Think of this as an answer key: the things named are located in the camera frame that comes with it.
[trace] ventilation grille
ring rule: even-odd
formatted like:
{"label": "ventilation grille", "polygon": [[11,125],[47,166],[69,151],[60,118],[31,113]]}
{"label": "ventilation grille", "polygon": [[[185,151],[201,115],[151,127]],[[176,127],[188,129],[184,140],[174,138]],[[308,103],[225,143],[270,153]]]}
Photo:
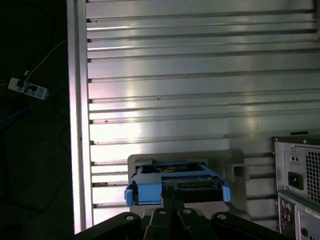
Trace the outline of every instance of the ventilation grille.
{"label": "ventilation grille", "polygon": [[305,166],[308,197],[320,203],[320,153],[309,151],[308,155],[305,156]]}
{"label": "ventilation grille", "polygon": [[309,235],[309,239],[311,240],[318,240],[318,238],[315,238],[314,236]]}

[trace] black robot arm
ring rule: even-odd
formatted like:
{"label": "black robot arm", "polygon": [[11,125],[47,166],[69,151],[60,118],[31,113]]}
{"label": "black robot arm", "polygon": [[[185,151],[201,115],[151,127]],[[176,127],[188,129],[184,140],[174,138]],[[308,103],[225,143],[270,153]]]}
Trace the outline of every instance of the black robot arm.
{"label": "black robot arm", "polygon": [[77,235],[76,240],[292,240],[229,212],[207,219],[185,208],[178,192],[162,192],[161,206],[140,218],[133,212],[118,214]]}

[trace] electrical outlet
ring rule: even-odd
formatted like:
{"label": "electrical outlet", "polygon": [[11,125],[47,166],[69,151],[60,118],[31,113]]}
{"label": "electrical outlet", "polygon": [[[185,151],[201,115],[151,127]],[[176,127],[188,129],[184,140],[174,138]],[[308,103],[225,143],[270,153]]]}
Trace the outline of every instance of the electrical outlet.
{"label": "electrical outlet", "polygon": [[32,91],[29,88],[29,89],[27,89],[25,91],[24,94],[28,95],[30,97],[41,99],[41,100],[44,100],[49,94],[49,90],[47,88],[44,88],[42,86],[38,86],[38,85],[35,85],[35,84],[32,84],[32,83],[29,83],[29,82],[25,82],[23,87],[19,87],[18,86],[18,82],[19,81],[20,81],[20,79],[12,77],[10,79],[10,82],[9,82],[9,85],[8,85],[8,89],[23,94],[26,88],[29,88],[31,86],[36,86],[37,87],[36,91]]}

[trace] dark background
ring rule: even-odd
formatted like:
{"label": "dark background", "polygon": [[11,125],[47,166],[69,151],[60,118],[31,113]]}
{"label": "dark background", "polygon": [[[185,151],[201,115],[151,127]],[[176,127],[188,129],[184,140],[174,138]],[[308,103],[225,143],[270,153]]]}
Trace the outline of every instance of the dark background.
{"label": "dark background", "polygon": [[73,235],[66,42],[29,78],[53,94],[3,120],[40,101],[5,83],[67,38],[66,0],[2,0],[0,10],[0,239],[65,239]]}

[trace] metal frame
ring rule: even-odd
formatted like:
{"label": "metal frame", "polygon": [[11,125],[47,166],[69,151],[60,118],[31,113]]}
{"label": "metal frame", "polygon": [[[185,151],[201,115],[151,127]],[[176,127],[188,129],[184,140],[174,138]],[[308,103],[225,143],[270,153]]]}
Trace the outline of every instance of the metal frame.
{"label": "metal frame", "polygon": [[[76,233],[128,209],[130,155],[240,150],[258,164],[270,137],[319,130],[312,0],[187,3],[67,0]],[[247,205],[262,222],[274,206],[249,204],[275,190],[259,169]]]}

